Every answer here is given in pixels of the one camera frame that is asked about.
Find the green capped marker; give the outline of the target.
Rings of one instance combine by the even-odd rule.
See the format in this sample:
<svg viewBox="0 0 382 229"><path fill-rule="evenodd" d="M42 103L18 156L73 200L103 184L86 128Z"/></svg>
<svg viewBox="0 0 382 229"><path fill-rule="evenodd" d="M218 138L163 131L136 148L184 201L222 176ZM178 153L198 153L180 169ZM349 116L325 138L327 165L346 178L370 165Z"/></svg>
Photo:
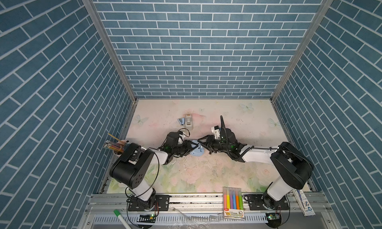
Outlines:
<svg viewBox="0 0 382 229"><path fill-rule="evenodd" d="M131 227L126 222L124 217L120 214L119 210L114 210L113 212L114 212L115 216L118 218L118 220L122 223L122 225L124 226L125 229L131 229Z"/></svg>

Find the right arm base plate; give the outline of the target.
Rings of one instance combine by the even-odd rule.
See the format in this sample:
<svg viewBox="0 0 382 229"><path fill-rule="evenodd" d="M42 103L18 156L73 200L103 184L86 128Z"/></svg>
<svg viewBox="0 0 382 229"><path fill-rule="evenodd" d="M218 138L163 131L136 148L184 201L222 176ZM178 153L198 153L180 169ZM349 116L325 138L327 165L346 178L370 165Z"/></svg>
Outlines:
<svg viewBox="0 0 382 229"><path fill-rule="evenodd" d="M251 211L290 209L290 203L288 202L286 196L283 196L279 201L272 199L266 193L244 194L243 197L248 203Z"/></svg>

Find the highlighter marker pack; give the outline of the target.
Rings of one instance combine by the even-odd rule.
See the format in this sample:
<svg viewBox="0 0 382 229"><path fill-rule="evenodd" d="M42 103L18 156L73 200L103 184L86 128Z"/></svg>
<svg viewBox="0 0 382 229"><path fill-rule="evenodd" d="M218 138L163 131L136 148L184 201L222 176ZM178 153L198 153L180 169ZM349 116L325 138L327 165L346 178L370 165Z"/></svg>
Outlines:
<svg viewBox="0 0 382 229"><path fill-rule="evenodd" d="M223 187L223 216L225 219L245 220L241 188Z"/></svg>

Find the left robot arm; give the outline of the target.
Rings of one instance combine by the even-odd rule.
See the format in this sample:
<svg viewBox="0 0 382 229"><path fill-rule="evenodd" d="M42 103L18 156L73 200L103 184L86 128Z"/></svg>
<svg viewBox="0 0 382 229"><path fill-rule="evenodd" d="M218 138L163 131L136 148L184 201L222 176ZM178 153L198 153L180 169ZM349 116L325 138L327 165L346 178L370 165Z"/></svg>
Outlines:
<svg viewBox="0 0 382 229"><path fill-rule="evenodd" d="M175 157L183 157L198 147L197 143L185 140L182 144L165 143L159 148L143 148L136 143L125 147L124 153L112 165L109 175L123 183L135 197L150 202L155 197L153 185L145 180L149 166L168 164Z"/></svg>

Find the pencil cup holder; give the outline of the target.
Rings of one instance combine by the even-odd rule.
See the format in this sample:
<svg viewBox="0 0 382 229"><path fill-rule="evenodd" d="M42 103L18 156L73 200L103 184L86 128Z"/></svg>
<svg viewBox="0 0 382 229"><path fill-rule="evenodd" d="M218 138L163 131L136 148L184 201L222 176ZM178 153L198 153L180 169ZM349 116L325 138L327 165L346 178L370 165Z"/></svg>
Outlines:
<svg viewBox="0 0 382 229"><path fill-rule="evenodd" d="M106 140L104 142L102 148L111 150L114 155L117 155L117 156L122 155L125 151L125 148L128 146L129 141L128 140L120 140L110 133L108 133L107 135L110 136L115 141Z"/></svg>

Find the toothbrush package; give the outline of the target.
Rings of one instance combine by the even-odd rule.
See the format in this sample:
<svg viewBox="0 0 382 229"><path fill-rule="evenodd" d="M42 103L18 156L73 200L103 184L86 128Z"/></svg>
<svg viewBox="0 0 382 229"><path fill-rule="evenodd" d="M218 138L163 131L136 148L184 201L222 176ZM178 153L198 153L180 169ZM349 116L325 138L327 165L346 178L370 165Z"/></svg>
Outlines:
<svg viewBox="0 0 382 229"><path fill-rule="evenodd" d="M297 200L297 203L298 203L303 215L305 217L315 216L315 212L314 212L310 202L308 201L305 193L302 190L297 190L297 189L293 189L292 192L293 192L293 194Z"/></svg>

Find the light blue alarm clock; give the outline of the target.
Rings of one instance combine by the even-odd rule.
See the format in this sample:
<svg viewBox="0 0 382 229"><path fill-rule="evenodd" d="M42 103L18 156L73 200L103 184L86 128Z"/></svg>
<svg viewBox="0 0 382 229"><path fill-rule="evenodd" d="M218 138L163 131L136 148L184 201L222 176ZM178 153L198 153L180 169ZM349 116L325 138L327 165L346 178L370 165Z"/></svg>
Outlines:
<svg viewBox="0 0 382 229"><path fill-rule="evenodd" d="M202 156L205 152L205 148L196 140L191 141L192 151L190 155L192 156Z"/></svg>

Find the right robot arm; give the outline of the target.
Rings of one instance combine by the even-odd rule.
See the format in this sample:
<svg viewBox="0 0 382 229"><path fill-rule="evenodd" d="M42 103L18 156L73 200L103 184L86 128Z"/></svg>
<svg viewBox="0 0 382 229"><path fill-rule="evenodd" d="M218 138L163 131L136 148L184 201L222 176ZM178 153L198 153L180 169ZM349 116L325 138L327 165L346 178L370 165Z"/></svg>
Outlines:
<svg viewBox="0 0 382 229"><path fill-rule="evenodd" d="M210 153L226 153L236 162L274 165L279 175L261 198L263 206L269 210L275 209L293 189L301 190L314 170L313 163L289 142L282 142L277 147L261 148L231 142L225 137L215 139L213 135L200 138L198 142Z"/></svg>

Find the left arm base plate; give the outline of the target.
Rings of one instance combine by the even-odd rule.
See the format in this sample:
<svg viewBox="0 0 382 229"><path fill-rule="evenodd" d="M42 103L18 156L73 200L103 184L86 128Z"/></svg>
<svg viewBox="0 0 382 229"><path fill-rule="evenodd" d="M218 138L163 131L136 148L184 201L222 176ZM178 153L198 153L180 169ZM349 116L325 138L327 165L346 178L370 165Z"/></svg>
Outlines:
<svg viewBox="0 0 382 229"><path fill-rule="evenodd" d="M151 196L148 201L143 201L138 197L132 197L129 201L128 211L168 211L170 204L170 195Z"/></svg>

